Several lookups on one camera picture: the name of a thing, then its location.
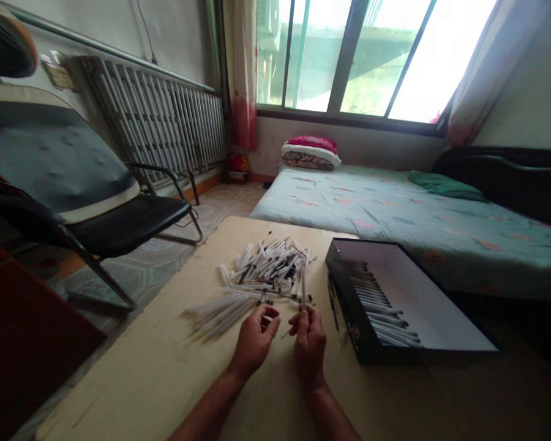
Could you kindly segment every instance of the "floor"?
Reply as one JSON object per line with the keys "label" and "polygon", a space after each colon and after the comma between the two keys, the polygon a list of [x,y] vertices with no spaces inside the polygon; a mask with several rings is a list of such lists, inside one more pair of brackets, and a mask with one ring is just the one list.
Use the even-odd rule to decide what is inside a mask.
{"label": "floor", "polygon": [[[262,184],[247,183],[244,186],[219,184],[200,197],[200,205],[194,206],[199,215],[198,223],[204,237],[208,237],[227,216],[248,217],[265,193]],[[195,237],[192,225],[186,228],[170,227],[166,232]],[[35,430],[67,393],[81,380],[96,361],[108,350],[116,338],[141,313],[160,289],[180,270],[196,248],[191,245],[152,239],[132,253],[106,260],[103,266],[119,282],[121,287],[137,302],[137,309],[123,319],[82,311],[82,314],[108,335],[99,347],[57,392],[33,415],[10,441],[32,439]],[[88,267],[83,267],[66,279],[68,291],[115,302],[116,295]]]}

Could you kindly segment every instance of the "radiator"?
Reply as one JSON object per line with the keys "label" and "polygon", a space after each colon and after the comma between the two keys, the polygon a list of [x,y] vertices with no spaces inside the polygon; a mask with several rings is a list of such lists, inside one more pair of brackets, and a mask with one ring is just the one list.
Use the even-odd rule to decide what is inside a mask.
{"label": "radiator", "polygon": [[[78,57],[123,160],[167,167],[185,178],[227,157],[216,92],[95,56]],[[150,171],[148,182],[167,176]]]}

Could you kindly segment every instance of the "mattress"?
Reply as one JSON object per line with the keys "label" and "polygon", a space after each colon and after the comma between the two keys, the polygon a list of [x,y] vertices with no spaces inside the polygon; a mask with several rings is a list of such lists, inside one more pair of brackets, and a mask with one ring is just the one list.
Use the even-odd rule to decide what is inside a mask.
{"label": "mattress", "polygon": [[448,290],[551,300],[551,226],[494,203],[428,193],[407,177],[281,165],[251,217],[399,242]]}

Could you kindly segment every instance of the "chair seat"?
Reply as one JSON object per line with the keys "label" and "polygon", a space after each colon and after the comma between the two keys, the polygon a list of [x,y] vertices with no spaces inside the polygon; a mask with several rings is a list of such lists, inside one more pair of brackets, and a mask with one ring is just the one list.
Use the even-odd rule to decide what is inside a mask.
{"label": "chair seat", "polygon": [[182,200],[140,194],[107,213],[68,228],[91,254],[118,257],[169,228],[191,210],[192,205]]}

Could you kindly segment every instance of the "black chair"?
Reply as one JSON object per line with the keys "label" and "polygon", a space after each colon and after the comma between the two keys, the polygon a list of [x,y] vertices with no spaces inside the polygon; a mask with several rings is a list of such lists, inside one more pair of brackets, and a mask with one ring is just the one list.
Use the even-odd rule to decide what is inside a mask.
{"label": "black chair", "polygon": [[[167,175],[181,200],[142,194],[129,168]],[[0,84],[0,213],[26,239],[75,251],[128,305],[124,310],[135,309],[135,302],[102,260],[127,254],[154,236],[189,244],[203,239],[178,180],[167,168],[123,164],[56,96]],[[197,239],[161,233],[185,216],[192,218]]]}

